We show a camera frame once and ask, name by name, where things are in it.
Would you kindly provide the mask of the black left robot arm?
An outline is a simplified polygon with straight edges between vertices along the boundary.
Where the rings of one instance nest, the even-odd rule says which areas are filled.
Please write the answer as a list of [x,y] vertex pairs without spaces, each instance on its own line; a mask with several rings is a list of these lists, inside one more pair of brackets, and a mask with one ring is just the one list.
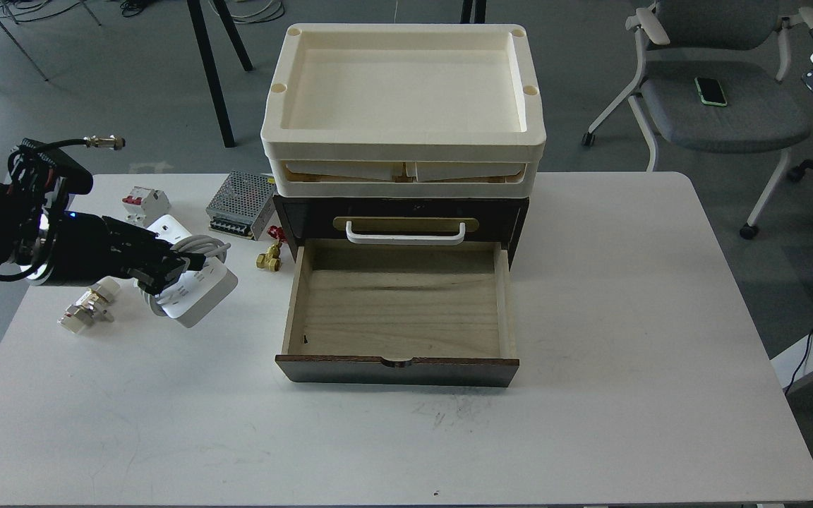
[[121,136],[84,136],[44,143],[23,139],[7,160],[0,183],[0,281],[36,286],[87,286],[103,277],[137,279],[160,294],[181,274],[202,270],[206,257],[174,250],[154,232],[111,217],[68,209],[88,194],[90,171],[65,147],[125,147]]

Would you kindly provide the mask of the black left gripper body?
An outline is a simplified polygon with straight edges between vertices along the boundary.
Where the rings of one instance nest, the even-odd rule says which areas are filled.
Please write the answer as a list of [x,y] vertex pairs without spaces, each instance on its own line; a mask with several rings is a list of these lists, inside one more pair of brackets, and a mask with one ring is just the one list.
[[84,286],[103,277],[127,277],[128,246],[140,240],[140,228],[112,217],[65,212],[56,229],[48,260],[29,274],[35,286]]

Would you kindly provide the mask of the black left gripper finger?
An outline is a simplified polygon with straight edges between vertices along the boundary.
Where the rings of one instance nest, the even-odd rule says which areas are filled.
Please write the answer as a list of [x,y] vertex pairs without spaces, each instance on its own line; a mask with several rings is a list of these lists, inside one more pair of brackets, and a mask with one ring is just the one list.
[[114,219],[114,267],[117,270],[144,270],[144,266],[149,265],[166,269],[175,260],[181,260],[185,270],[204,267],[203,255],[181,254],[154,232]]
[[140,289],[152,296],[160,295],[173,286],[188,269],[189,260],[179,256],[161,256],[127,267],[130,279],[138,280]]

